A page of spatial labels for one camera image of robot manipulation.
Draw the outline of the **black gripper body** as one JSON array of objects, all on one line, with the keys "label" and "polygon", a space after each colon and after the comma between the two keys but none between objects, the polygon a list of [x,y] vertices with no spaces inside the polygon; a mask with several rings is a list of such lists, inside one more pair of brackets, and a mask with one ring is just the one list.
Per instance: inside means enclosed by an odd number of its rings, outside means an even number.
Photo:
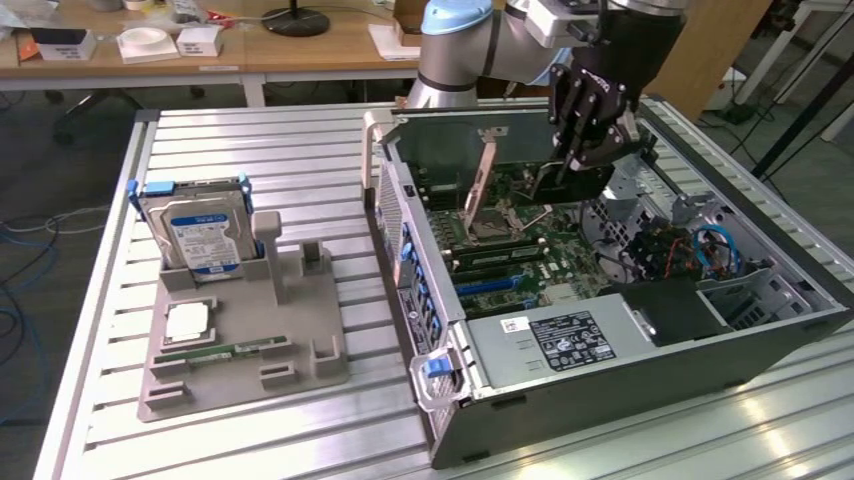
[{"label": "black gripper body", "polygon": [[682,12],[674,16],[609,8],[600,14],[596,41],[573,50],[572,66],[581,67],[608,95],[638,102],[656,79],[682,33]]}]

